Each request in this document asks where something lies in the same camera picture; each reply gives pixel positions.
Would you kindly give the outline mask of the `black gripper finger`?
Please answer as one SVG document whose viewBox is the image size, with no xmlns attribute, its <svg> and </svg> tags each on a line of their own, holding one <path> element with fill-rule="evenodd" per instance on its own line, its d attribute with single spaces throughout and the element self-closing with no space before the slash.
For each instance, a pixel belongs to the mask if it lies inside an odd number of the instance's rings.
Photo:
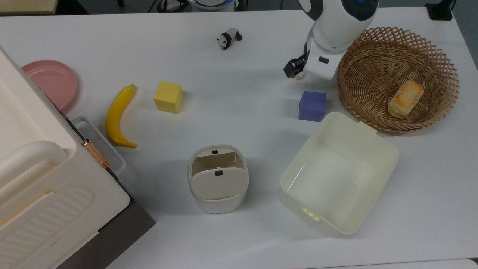
<svg viewBox="0 0 478 269">
<path fill-rule="evenodd" d="M 283 71 L 287 78 L 293 79 L 299 73 L 304 71 L 304 67 L 306 65 L 306 56 L 300 56 L 299 58 L 291 59 L 287 62 Z"/>
</svg>

